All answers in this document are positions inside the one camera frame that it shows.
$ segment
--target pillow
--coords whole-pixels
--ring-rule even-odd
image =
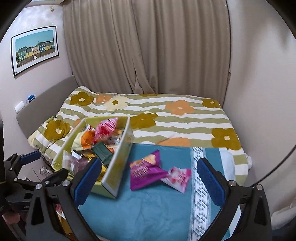
[[[76,88],[64,101],[57,117],[75,127],[80,120],[90,115],[91,109],[96,106],[96,97],[97,94],[85,86]]]
[[[69,123],[52,116],[29,136],[28,142],[31,147],[38,149],[44,155],[49,146],[65,137],[70,131]]]

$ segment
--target pink snack bag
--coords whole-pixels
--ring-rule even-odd
[[[102,140],[109,139],[116,129],[118,117],[101,121],[96,127],[96,133],[94,135],[94,143]]]
[[[168,175],[161,180],[179,192],[184,193],[189,182],[190,175],[190,169],[180,169],[173,167],[169,170]]]
[[[160,168],[159,150],[130,163],[131,190],[138,190],[167,176],[168,172]]]

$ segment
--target blue blanket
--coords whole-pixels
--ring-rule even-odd
[[[215,206],[196,172],[196,162],[206,157],[224,174],[218,148],[185,148],[133,144],[128,162],[160,150],[161,167],[192,170],[184,194],[158,181],[130,190],[130,170],[125,169],[116,200],[91,193],[79,210],[93,231],[111,241],[198,240],[220,208]]]

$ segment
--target blue rubber pad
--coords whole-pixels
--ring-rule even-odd
[[[38,160],[41,157],[41,153],[39,151],[33,151],[27,155],[24,155],[20,158],[20,162],[22,165],[27,165],[33,161]]]
[[[197,161],[196,168],[214,204],[222,208],[225,204],[225,190],[202,159]]]
[[[96,158],[91,167],[87,170],[74,191],[74,204],[76,207],[83,205],[87,199],[94,183],[102,170],[102,162]]]

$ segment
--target purple snack bag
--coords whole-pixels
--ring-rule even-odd
[[[160,168],[159,150],[152,152],[142,160],[134,161],[131,168],[131,190],[138,190],[167,176],[168,172]]]

